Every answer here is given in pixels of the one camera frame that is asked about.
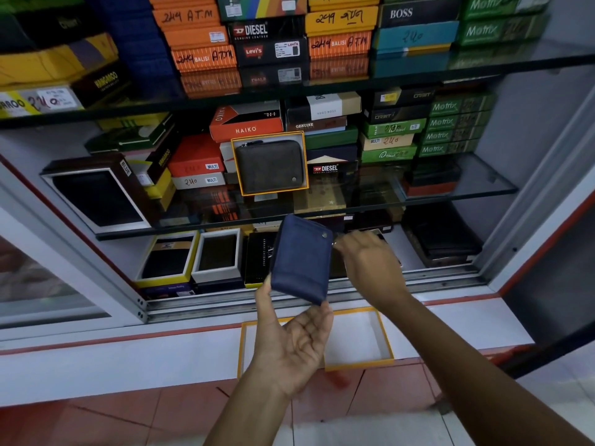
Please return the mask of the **long glass shelf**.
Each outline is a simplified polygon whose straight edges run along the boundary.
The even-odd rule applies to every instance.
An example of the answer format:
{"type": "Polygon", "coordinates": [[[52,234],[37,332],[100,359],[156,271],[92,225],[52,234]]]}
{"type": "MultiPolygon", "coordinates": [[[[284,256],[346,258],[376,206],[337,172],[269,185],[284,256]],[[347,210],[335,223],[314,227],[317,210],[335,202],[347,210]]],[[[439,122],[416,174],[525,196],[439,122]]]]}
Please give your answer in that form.
{"type": "Polygon", "coordinates": [[[272,70],[263,70],[264,81],[256,82],[255,68],[232,69],[230,76],[225,69],[201,71],[169,80],[135,82],[130,87],[130,102],[0,120],[0,131],[583,65],[595,65],[595,49],[571,50],[561,43],[540,41],[519,47],[313,60],[299,67],[302,82],[281,83],[272,70]]]}

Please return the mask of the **yellow-rimmed box with black wallet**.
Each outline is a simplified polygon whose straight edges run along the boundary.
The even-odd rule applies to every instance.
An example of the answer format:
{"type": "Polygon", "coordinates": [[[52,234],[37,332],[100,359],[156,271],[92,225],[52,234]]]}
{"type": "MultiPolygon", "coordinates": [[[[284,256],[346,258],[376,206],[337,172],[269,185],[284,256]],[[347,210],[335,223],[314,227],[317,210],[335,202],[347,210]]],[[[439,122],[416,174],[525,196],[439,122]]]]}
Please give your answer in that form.
{"type": "Polygon", "coordinates": [[[188,291],[199,237],[198,231],[154,236],[133,279],[136,286],[149,292],[156,292],[161,286],[167,291],[188,291]]]}

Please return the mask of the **large brown window box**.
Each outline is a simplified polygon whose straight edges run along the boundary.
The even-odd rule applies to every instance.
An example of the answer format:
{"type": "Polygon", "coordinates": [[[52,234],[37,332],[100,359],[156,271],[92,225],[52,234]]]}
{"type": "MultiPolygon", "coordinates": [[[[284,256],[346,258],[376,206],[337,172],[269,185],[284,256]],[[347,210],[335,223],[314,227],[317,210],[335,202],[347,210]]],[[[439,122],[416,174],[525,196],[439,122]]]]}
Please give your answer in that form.
{"type": "Polygon", "coordinates": [[[152,228],[165,213],[121,153],[54,160],[40,177],[94,234],[152,228]]]}

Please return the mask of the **empty white box orange rim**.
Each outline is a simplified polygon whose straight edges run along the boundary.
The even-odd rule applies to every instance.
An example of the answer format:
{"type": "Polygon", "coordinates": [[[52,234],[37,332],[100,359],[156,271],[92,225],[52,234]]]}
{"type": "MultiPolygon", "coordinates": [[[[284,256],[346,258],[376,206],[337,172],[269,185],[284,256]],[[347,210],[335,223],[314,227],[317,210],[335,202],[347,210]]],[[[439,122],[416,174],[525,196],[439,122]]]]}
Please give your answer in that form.
{"type": "Polygon", "coordinates": [[[339,310],[319,369],[336,372],[391,366],[396,359],[380,313],[371,307],[339,310]]]}

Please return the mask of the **teal wallet box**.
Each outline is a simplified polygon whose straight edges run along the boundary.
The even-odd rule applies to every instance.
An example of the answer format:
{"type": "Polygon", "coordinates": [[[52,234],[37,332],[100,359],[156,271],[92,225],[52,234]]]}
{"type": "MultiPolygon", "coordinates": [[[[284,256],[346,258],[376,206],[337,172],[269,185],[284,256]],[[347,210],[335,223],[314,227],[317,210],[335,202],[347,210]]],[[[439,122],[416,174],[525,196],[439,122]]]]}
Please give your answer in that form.
{"type": "Polygon", "coordinates": [[[397,53],[420,47],[451,44],[459,21],[379,28],[374,32],[371,48],[379,54],[397,53]]]}

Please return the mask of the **dark green printed box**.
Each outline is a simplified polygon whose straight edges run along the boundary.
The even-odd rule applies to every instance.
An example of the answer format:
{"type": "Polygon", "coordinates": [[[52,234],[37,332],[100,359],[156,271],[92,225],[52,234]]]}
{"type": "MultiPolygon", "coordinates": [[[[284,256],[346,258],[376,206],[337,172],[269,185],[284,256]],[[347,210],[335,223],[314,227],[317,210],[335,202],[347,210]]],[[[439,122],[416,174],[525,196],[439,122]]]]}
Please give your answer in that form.
{"type": "Polygon", "coordinates": [[[444,142],[440,144],[424,144],[418,150],[418,157],[432,157],[455,155],[460,153],[473,152],[476,150],[480,140],[465,140],[459,142],[444,142]]]}
{"type": "Polygon", "coordinates": [[[429,117],[490,111],[497,102],[497,95],[485,93],[460,93],[436,96],[431,104],[429,117]]]}
{"type": "Polygon", "coordinates": [[[449,131],[451,129],[480,127],[488,124],[492,110],[458,113],[449,116],[436,116],[428,118],[426,132],[449,131]]]}
{"type": "Polygon", "coordinates": [[[420,139],[420,145],[433,145],[447,142],[463,142],[467,140],[477,140],[481,138],[485,129],[486,126],[477,126],[449,129],[444,131],[428,131],[422,135],[420,139]]]}

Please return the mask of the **bright green printed box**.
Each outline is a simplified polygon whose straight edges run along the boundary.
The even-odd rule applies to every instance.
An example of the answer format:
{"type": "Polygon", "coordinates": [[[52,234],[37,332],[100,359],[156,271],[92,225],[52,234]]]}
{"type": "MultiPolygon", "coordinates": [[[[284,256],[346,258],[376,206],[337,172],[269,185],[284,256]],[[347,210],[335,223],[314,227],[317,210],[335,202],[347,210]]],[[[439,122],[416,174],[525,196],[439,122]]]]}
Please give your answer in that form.
{"type": "Polygon", "coordinates": [[[501,16],[543,12],[551,0],[465,0],[461,20],[479,20],[501,16]]]}
{"type": "Polygon", "coordinates": [[[460,47],[523,42],[539,38],[550,20],[547,13],[461,23],[455,43],[460,47]]]}

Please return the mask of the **orange box handwritten mark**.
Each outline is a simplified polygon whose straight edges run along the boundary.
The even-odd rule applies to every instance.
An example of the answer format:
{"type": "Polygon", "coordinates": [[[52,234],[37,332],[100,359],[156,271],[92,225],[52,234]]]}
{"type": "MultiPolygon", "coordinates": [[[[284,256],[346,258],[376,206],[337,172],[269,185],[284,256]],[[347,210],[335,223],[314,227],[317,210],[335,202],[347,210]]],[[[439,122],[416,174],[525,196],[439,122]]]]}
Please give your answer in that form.
{"type": "Polygon", "coordinates": [[[163,30],[221,25],[215,4],[160,7],[153,10],[153,15],[163,30]]]}

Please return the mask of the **black box silver lettering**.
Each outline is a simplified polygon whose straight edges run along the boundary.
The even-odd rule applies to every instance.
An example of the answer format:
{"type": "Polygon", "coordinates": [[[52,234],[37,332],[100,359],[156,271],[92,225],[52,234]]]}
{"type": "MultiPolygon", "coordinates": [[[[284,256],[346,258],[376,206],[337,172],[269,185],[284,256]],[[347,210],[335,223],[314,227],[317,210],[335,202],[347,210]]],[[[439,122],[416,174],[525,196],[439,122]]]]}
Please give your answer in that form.
{"type": "Polygon", "coordinates": [[[461,0],[409,0],[382,4],[377,28],[456,21],[461,0]]]}

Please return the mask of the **orange box white sticker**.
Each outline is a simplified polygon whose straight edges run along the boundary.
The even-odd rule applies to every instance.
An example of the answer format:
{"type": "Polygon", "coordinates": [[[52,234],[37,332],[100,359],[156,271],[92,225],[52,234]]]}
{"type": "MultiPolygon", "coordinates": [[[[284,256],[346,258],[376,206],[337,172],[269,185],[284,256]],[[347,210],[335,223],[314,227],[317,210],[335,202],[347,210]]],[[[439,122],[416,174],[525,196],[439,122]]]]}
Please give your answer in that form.
{"type": "Polygon", "coordinates": [[[172,51],[230,44],[227,28],[223,25],[171,29],[165,30],[163,33],[172,51]]]}

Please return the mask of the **red and black box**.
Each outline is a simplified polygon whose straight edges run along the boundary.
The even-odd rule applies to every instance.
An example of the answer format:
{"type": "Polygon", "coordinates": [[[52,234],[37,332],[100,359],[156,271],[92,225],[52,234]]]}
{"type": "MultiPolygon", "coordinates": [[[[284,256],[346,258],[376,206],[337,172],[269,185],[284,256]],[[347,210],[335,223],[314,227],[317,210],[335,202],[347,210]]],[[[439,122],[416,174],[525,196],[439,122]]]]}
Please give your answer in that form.
{"type": "Polygon", "coordinates": [[[450,194],[461,179],[462,170],[456,162],[419,162],[406,171],[400,185],[407,197],[450,194]]]}

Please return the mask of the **person's left forearm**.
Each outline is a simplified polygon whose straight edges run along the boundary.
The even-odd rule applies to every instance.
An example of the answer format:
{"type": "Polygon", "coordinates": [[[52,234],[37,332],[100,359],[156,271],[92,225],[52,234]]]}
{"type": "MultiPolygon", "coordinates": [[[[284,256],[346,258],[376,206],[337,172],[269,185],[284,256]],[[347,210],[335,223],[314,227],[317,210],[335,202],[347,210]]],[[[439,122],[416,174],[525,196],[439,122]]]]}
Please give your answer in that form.
{"type": "Polygon", "coordinates": [[[203,446],[273,446],[291,395],[272,376],[247,371],[203,446]]]}

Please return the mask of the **red-orange wallet box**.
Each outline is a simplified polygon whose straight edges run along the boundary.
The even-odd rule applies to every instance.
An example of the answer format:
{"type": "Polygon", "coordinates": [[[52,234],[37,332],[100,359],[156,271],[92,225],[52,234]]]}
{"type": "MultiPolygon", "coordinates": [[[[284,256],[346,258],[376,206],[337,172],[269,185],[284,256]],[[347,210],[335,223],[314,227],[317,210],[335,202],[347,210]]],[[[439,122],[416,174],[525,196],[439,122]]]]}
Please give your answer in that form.
{"type": "Polygon", "coordinates": [[[214,142],[284,131],[279,100],[219,106],[209,125],[214,142]]]}

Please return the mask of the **white-rimmed box with dark wallet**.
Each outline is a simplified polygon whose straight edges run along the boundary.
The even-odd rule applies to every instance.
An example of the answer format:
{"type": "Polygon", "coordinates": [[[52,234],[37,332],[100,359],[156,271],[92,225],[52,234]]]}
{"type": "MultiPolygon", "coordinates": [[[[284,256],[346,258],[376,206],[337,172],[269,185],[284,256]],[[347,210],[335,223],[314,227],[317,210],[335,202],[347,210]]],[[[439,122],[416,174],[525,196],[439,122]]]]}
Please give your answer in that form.
{"type": "Polygon", "coordinates": [[[241,276],[243,233],[241,229],[205,232],[200,235],[191,276],[204,284],[241,276]]]}

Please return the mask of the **cream box handwritten mark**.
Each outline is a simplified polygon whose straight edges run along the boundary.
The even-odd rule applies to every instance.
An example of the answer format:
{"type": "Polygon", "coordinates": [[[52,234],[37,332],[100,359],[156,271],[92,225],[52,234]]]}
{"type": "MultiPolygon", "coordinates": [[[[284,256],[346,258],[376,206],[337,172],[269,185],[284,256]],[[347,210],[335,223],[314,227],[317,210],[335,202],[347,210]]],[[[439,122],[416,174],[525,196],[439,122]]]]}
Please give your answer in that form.
{"type": "Polygon", "coordinates": [[[395,147],[408,147],[413,143],[415,134],[391,135],[386,137],[367,138],[363,133],[359,134],[359,141],[363,151],[390,149],[395,147]]]}

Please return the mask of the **green box handwritten mark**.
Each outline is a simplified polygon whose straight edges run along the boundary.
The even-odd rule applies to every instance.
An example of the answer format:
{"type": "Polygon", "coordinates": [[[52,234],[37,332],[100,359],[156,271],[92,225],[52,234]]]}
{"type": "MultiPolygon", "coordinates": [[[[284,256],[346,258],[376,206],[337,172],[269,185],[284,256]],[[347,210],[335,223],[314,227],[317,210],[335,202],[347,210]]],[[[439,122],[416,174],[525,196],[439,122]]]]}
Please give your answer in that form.
{"type": "Polygon", "coordinates": [[[426,123],[427,118],[401,120],[385,124],[370,124],[365,121],[361,127],[361,133],[368,139],[417,134],[424,129],[426,123]]]}
{"type": "Polygon", "coordinates": [[[364,150],[361,152],[361,164],[409,161],[414,158],[417,149],[418,147],[416,145],[412,145],[408,147],[364,150]]]}

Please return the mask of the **black box yellow sticker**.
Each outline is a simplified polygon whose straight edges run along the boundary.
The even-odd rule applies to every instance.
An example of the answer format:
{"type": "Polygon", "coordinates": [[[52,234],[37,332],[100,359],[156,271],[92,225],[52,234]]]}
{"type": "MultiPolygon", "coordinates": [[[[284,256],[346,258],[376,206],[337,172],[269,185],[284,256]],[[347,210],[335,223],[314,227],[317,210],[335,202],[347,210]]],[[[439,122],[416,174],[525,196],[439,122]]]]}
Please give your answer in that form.
{"type": "Polygon", "coordinates": [[[404,89],[401,87],[374,91],[371,106],[373,109],[409,106],[432,101],[436,86],[404,89]]]}

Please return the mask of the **person's left hand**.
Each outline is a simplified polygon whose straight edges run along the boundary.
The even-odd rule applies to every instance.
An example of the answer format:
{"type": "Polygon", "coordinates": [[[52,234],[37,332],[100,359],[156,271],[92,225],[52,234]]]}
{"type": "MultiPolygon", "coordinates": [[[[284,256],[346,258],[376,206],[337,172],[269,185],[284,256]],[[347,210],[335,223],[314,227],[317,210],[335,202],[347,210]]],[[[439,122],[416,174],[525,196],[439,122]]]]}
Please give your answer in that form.
{"type": "Polygon", "coordinates": [[[246,372],[256,370],[272,376],[292,398],[319,369],[333,316],[332,308],[324,301],[320,306],[311,305],[284,325],[278,318],[277,324],[266,330],[257,325],[255,348],[246,372]]]}

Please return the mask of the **black and cream box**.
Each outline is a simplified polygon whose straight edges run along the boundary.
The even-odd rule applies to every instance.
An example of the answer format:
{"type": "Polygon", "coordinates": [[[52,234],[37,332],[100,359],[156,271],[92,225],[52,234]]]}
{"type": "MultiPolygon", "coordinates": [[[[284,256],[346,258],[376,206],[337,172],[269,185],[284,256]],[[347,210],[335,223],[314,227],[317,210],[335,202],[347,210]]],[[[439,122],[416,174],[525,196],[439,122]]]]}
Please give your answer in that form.
{"type": "Polygon", "coordinates": [[[292,97],[284,103],[286,122],[290,124],[348,116],[362,110],[361,96],[355,91],[292,97]]]}

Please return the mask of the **aluminium sliding door track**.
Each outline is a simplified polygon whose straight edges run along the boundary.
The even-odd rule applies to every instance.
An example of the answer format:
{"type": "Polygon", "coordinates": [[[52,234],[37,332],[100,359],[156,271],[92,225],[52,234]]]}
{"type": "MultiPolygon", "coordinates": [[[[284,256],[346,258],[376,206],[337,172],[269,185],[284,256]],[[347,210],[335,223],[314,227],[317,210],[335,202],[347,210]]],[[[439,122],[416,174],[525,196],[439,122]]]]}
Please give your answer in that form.
{"type": "MultiPolygon", "coordinates": [[[[472,265],[406,271],[404,277],[410,292],[457,290],[487,283],[486,278],[472,265]]],[[[328,289],[327,300],[330,303],[362,300],[362,296],[347,278],[331,280],[328,289]]],[[[244,289],[149,301],[146,308],[147,323],[252,314],[256,312],[255,292],[256,289],[244,289]]],[[[308,305],[303,299],[278,291],[272,291],[271,298],[274,308],[308,305]]]]}

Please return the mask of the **yellow box white label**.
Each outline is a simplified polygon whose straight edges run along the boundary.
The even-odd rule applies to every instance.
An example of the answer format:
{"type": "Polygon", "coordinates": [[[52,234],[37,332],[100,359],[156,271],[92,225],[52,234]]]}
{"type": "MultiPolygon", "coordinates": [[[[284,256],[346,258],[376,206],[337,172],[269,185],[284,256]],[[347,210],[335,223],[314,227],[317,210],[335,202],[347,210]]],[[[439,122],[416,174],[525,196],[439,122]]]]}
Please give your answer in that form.
{"type": "Polygon", "coordinates": [[[82,101],[66,85],[0,89],[0,120],[83,110],[82,101]]]}

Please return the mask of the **short glass shelf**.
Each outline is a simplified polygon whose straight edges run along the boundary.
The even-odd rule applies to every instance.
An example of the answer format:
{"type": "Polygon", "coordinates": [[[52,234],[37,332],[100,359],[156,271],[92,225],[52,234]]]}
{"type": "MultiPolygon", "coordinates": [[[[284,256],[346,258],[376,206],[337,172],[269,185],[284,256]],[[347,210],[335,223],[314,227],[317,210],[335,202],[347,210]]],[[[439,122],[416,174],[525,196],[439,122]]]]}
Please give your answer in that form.
{"type": "Polygon", "coordinates": [[[351,215],[410,206],[514,194],[518,188],[474,153],[361,165],[356,171],[311,176],[304,190],[242,196],[239,185],[176,191],[153,228],[97,234],[98,241],[206,230],[301,217],[351,215]]]}

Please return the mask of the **black box white lettering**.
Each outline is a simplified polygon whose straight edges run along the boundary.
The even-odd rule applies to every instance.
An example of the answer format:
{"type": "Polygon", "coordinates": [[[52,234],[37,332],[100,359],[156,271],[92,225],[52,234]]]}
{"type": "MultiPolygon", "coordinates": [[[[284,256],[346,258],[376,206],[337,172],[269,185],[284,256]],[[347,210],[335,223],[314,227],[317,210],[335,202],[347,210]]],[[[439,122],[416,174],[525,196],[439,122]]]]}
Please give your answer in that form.
{"type": "Polygon", "coordinates": [[[247,289],[260,287],[270,273],[276,237],[277,232],[253,232],[248,235],[244,275],[247,289]]]}

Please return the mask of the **yellow box handwritten mark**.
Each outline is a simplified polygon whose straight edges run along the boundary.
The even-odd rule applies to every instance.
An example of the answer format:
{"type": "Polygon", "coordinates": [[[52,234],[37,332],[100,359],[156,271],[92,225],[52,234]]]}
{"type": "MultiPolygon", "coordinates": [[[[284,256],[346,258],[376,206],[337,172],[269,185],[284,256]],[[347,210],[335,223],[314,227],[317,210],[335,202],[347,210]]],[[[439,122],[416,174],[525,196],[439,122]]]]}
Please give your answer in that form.
{"type": "Polygon", "coordinates": [[[378,5],[310,12],[305,16],[308,37],[343,34],[375,29],[378,5]]]}

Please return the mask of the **sliding glass door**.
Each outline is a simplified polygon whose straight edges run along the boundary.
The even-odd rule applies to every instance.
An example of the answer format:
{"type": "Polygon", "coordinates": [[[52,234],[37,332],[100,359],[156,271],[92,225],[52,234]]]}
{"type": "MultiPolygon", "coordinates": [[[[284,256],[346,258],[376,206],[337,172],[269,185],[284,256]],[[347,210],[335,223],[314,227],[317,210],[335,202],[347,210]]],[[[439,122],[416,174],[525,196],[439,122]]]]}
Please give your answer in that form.
{"type": "Polygon", "coordinates": [[[145,302],[130,282],[2,154],[0,236],[74,291],[58,297],[54,308],[14,304],[17,315],[0,317],[0,353],[147,323],[145,302]]]}

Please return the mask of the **pile of dark wallets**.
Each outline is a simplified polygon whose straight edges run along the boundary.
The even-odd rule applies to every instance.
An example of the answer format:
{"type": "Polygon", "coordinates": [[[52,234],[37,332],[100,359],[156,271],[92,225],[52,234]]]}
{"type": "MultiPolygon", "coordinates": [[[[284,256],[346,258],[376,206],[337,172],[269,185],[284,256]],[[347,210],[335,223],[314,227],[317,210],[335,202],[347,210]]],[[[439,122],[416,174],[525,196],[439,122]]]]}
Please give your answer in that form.
{"type": "Polygon", "coordinates": [[[452,202],[408,207],[401,225],[421,262],[428,268],[472,262],[483,249],[483,243],[452,202]]]}

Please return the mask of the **person's right forearm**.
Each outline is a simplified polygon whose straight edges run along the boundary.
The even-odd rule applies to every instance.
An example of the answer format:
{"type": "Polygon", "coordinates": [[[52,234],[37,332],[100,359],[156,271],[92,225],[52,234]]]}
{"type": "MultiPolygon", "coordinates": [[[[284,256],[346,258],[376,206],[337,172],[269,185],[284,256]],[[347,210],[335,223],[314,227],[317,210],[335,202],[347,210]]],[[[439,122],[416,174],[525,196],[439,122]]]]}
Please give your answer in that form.
{"type": "Polygon", "coordinates": [[[407,337],[476,446],[595,446],[402,290],[378,305],[407,337]]]}

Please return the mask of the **gold box with star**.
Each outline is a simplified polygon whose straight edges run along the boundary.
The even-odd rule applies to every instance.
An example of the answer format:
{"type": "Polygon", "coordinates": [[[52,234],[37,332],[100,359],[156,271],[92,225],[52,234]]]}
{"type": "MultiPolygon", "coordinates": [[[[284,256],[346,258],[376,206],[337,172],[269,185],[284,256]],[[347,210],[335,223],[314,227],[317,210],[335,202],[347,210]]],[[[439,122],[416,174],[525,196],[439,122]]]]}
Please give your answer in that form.
{"type": "Polygon", "coordinates": [[[323,179],[310,184],[308,189],[293,192],[295,215],[346,209],[347,203],[340,184],[323,179]]]}

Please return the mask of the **black box red patch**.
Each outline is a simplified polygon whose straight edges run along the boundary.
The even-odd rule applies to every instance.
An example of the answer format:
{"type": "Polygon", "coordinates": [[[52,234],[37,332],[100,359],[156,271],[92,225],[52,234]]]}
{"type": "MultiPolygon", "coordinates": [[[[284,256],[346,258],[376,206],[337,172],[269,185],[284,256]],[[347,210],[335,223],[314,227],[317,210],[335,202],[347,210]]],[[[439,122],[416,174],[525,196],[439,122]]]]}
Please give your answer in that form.
{"type": "Polygon", "coordinates": [[[234,44],[239,68],[304,62],[309,58],[307,37],[234,44]]]}

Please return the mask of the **green multicolour box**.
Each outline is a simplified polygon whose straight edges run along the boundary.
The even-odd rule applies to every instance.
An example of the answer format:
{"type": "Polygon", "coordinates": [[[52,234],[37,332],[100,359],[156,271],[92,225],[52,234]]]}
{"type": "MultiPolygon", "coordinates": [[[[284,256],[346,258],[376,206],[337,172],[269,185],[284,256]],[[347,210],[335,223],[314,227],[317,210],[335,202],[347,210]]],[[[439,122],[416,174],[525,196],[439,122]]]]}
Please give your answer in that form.
{"type": "Polygon", "coordinates": [[[222,22],[304,15],[308,0],[216,0],[222,22]]]}

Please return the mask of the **red wallet box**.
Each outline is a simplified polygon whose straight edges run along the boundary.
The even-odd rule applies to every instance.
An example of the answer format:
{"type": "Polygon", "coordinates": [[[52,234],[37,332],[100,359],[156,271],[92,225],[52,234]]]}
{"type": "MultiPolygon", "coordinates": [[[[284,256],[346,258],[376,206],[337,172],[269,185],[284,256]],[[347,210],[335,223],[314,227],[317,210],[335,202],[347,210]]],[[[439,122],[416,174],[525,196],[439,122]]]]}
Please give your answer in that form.
{"type": "Polygon", "coordinates": [[[223,172],[225,165],[219,143],[208,133],[185,136],[168,163],[172,177],[223,172]]]}

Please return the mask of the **black and yellow box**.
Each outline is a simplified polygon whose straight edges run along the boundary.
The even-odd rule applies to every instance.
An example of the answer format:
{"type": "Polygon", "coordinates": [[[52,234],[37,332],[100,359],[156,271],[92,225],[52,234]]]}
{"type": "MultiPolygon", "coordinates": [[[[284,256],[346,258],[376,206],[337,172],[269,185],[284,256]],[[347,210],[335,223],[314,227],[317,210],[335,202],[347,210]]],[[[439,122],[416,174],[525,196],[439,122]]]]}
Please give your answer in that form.
{"type": "Polygon", "coordinates": [[[135,155],[126,155],[130,169],[144,187],[158,183],[170,159],[176,152],[181,136],[176,127],[167,133],[151,151],[143,151],[135,155]]]}

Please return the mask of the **plain green box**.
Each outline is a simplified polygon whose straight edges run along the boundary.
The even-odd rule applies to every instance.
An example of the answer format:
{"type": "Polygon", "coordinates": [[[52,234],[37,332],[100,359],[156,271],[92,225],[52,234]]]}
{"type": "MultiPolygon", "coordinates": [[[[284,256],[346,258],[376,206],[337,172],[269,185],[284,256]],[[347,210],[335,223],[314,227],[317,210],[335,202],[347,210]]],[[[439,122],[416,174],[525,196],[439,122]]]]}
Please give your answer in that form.
{"type": "Polygon", "coordinates": [[[354,125],[348,125],[343,131],[306,135],[305,147],[307,150],[316,150],[350,145],[357,142],[358,136],[359,129],[354,125]]]}

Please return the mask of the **yellow wallet box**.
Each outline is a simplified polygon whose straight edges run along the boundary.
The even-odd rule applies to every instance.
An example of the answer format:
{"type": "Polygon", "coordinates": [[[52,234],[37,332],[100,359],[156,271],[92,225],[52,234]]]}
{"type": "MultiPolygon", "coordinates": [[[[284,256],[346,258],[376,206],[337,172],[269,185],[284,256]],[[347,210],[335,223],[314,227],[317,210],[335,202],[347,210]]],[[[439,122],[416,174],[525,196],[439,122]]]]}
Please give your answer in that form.
{"type": "Polygon", "coordinates": [[[39,51],[0,55],[0,86],[63,80],[118,58],[108,33],[39,51]]]}

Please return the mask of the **black box white logo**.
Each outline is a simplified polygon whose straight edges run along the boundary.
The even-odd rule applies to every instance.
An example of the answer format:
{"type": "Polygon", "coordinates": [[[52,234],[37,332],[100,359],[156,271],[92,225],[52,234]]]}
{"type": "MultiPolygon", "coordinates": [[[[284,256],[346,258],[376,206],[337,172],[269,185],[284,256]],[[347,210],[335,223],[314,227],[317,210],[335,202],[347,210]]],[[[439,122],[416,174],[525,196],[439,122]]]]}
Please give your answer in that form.
{"type": "Polygon", "coordinates": [[[276,16],[227,23],[232,43],[295,38],[305,35],[305,15],[276,16]]]}

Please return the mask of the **orange striped box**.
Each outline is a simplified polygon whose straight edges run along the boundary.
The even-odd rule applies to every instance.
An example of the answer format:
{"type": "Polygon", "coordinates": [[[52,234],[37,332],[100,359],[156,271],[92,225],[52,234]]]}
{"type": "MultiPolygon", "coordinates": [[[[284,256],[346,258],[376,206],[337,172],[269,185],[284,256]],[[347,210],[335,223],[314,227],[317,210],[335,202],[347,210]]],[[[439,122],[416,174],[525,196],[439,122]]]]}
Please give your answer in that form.
{"type": "Polygon", "coordinates": [[[172,50],[171,54],[175,67],[182,74],[237,67],[236,52],[231,44],[172,50]]]}
{"type": "Polygon", "coordinates": [[[372,31],[308,37],[310,59],[367,54],[372,31]]]}

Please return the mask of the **brown wallet box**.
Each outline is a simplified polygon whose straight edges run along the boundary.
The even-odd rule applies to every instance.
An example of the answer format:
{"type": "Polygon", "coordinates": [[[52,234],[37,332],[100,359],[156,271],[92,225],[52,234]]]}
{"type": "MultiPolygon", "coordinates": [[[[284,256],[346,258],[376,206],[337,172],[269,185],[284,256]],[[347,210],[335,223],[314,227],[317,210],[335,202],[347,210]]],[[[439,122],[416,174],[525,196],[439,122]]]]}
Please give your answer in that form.
{"type": "Polygon", "coordinates": [[[332,133],[344,131],[347,126],[347,117],[317,119],[304,122],[286,122],[286,132],[303,131],[305,135],[332,133]]]}

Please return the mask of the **black wallet box white print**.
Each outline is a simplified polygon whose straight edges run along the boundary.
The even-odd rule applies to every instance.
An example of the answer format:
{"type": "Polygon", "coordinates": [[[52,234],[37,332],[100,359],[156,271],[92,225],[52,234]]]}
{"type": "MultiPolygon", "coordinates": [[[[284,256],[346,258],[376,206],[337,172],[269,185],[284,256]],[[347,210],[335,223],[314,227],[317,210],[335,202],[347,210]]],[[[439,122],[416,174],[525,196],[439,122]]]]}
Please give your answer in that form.
{"type": "Polygon", "coordinates": [[[370,125],[389,124],[406,120],[428,118],[431,104],[416,104],[410,106],[391,106],[384,109],[363,111],[364,117],[370,125]]]}

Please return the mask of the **black box red logo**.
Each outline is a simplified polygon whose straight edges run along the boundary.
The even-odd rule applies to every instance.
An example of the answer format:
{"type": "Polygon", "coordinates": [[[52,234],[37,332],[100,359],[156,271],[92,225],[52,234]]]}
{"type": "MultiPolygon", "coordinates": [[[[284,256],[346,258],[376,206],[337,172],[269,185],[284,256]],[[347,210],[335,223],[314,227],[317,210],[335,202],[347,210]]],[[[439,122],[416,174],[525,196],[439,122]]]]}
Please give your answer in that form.
{"type": "Polygon", "coordinates": [[[359,168],[358,145],[346,144],[306,151],[309,177],[353,175],[359,168]]]}

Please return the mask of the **blue wallet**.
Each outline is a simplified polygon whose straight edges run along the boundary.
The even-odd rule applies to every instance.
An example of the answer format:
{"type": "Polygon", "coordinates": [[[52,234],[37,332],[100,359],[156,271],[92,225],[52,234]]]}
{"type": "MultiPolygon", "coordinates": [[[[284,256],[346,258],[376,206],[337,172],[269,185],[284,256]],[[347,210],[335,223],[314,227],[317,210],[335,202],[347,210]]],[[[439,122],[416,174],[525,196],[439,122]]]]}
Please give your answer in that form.
{"type": "Polygon", "coordinates": [[[271,289],[320,306],[327,298],[333,236],[322,224],[287,215],[270,260],[271,289]]]}

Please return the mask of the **person's right hand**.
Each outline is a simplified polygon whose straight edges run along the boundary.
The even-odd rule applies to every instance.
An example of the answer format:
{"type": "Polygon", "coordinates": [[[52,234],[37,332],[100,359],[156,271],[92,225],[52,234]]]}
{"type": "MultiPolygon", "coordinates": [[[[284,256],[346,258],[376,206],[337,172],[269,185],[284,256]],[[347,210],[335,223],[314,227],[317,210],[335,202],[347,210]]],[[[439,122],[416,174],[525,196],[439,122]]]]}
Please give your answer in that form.
{"type": "Polygon", "coordinates": [[[413,300],[406,287],[400,261],[390,246],[386,256],[344,260],[344,263],[347,277],[357,292],[383,314],[395,312],[413,300]]]}

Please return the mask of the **green and black box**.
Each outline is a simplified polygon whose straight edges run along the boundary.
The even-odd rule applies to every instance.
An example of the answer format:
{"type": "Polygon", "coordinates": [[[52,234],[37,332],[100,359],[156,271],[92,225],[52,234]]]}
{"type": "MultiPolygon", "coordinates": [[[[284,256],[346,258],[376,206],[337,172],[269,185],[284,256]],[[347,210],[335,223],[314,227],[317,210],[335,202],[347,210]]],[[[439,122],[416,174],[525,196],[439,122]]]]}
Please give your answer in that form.
{"type": "Polygon", "coordinates": [[[90,155],[153,149],[174,126],[174,116],[167,114],[157,123],[115,128],[93,137],[85,143],[90,155]]]}

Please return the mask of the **aluminium cabinet frame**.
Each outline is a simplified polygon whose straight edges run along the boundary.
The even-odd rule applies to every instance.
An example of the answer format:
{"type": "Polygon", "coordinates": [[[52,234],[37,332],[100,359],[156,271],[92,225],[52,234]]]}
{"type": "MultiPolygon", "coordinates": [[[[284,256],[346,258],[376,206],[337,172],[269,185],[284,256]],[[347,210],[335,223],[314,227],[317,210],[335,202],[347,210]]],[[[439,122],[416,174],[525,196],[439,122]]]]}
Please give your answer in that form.
{"type": "Polygon", "coordinates": [[[595,85],[562,129],[475,261],[503,295],[595,198],[595,85]]]}

